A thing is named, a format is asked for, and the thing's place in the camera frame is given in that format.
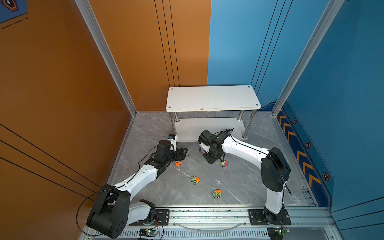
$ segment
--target orange chevron stripe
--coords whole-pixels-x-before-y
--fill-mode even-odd
[[[286,118],[286,117],[283,116],[283,115],[280,116],[280,125],[281,125],[281,119],[282,119],[282,118]]]
[[[289,142],[289,136],[290,135],[294,135],[294,136],[296,136],[296,134],[294,133],[294,132],[290,132],[290,131],[288,131],[288,142]]]
[[[311,165],[309,165],[309,164],[306,163],[306,162],[303,162],[303,173],[304,173],[304,175],[305,175],[305,167],[309,167],[310,169],[313,170],[313,167],[312,167]]]
[[[300,155],[304,156],[304,157],[307,157],[307,155],[303,152],[300,152],[300,151],[297,151],[297,162],[300,162],[299,158],[300,158]]]
[[[288,123],[284,123],[283,126],[284,126],[283,132],[285,133],[285,127],[290,127],[291,125],[289,125]]]
[[[312,175],[310,174],[310,187],[311,187],[311,188],[312,188],[312,180],[315,180],[316,182],[318,182],[319,184],[321,184],[321,182],[320,182],[319,179],[315,178],[314,176],[312,176]]]

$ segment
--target wall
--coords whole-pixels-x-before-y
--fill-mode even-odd
[[[27,7],[0,23],[2,238],[77,239],[131,116],[76,3]]]
[[[332,174],[345,239],[383,230],[383,10],[382,1],[345,1],[288,98]]]
[[[164,111],[173,86],[252,84],[276,100],[328,0],[90,3],[136,109]]]

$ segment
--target gray marble floor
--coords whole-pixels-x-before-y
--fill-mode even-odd
[[[180,113],[180,118],[204,117],[237,117],[238,111],[226,112],[200,112]],[[247,123],[250,112],[243,116],[244,124]],[[291,166],[290,178],[287,182],[292,195],[287,191],[284,195],[286,206],[310,206],[309,194],[303,193],[308,185],[303,180],[302,173],[298,170],[292,153],[288,152],[281,138],[278,126],[273,123],[271,113],[259,111],[251,124],[248,140],[246,142],[265,148],[278,147],[285,155]],[[169,133],[172,133],[169,114],[166,112],[138,112],[133,121],[133,126],[128,135],[120,159],[116,164],[111,183],[118,183],[138,169],[137,162]],[[197,142],[180,142],[178,147],[188,148],[188,153],[183,165],[178,168],[172,163],[166,171],[154,182],[144,187],[133,199],[146,199],[157,206],[179,204],[207,204],[207,205],[253,205],[264,206],[266,201],[266,187],[261,181],[261,172],[253,164],[231,154],[226,154],[228,167],[221,167],[220,161],[210,165],[199,152]],[[191,176],[198,176],[201,182],[194,185]],[[213,198],[212,192],[216,189],[223,191],[220,199]]]

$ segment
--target robotic arm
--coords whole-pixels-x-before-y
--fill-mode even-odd
[[[291,168],[286,162],[280,149],[271,150],[241,142],[227,132],[217,136],[205,130],[199,136],[199,145],[204,150],[204,158],[209,164],[230,153],[241,157],[262,171],[262,182],[267,187],[264,217],[269,224],[280,224],[283,216],[287,215],[284,208],[283,196]]]
[[[87,226],[116,238],[126,225],[143,220],[151,223],[155,218],[155,204],[146,200],[131,204],[133,197],[147,184],[158,178],[172,161],[182,161],[186,148],[176,148],[177,135],[169,134],[161,140],[155,153],[132,176],[114,186],[103,186],[87,219]]]

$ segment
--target toy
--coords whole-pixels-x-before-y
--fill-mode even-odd
[[[221,165],[222,167],[228,167],[228,161],[220,162],[220,165]]]
[[[180,167],[181,165],[183,165],[183,161],[176,161],[176,166],[177,167]]]
[[[212,194],[213,197],[220,198],[221,197],[221,190],[215,190],[214,193]]]
[[[191,182],[196,185],[200,182],[200,178],[193,176],[191,177]]]

